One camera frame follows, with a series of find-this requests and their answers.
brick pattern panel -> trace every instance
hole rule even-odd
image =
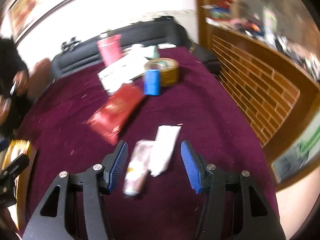
[[[220,83],[264,147],[290,114],[299,90],[272,66],[215,35],[211,49],[221,62]]]

person's hand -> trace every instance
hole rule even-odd
[[[13,78],[12,83],[14,84],[17,82],[17,96],[23,96],[28,89],[28,73],[27,70],[21,70],[16,73],[16,75]]]
[[[3,96],[0,96],[0,125],[2,125],[5,120],[7,120],[8,114],[10,112],[11,99],[5,99]]]

black clothing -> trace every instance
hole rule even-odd
[[[0,39],[0,95],[5,98],[10,96],[12,80],[21,70],[28,72],[26,64],[21,60],[13,40]],[[0,127],[0,133],[5,137],[12,137],[13,129],[21,124],[24,116],[31,108],[32,103],[26,95],[11,97],[10,113],[6,121]]]

green and white picture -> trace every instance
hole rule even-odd
[[[319,153],[320,111],[295,143],[272,163],[271,168],[277,182],[280,183],[297,173]]]

pink cup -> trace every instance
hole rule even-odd
[[[106,67],[122,57],[120,38],[121,35],[119,34],[97,41],[98,49]]]

